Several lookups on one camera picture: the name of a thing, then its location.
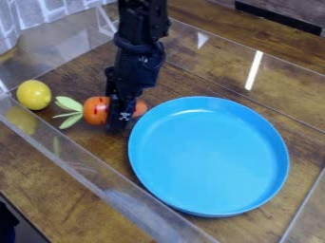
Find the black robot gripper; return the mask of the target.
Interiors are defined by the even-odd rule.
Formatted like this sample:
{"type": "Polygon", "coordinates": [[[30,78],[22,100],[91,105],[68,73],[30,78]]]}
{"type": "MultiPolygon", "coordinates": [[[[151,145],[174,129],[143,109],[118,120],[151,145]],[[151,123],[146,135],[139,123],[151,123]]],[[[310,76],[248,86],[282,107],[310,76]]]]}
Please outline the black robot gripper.
{"type": "Polygon", "coordinates": [[[157,84],[165,61],[163,45],[157,44],[150,52],[134,53],[126,49],[116,52],[114,66],[104,70],[107,77],[106,95],[111,97],[107,132],[121,132],[127,127],[137,109],[135,99],[146,88],[157,84]]]}

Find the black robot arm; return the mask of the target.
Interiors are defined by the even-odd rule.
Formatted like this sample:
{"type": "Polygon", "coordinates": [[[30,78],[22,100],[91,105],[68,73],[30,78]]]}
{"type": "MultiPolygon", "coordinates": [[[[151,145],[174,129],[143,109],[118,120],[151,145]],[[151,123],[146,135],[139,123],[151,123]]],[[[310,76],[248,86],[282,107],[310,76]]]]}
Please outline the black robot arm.
{"type": "Polygon", "coordinates": [[[106,130],[122,131],[133,120],[138,97],[157,84],[165,61],[162,37],[169,35],[166,0],[118,0],[119,25],[112,41],[114,66],[104,70],[111,98],[106,130]]]}

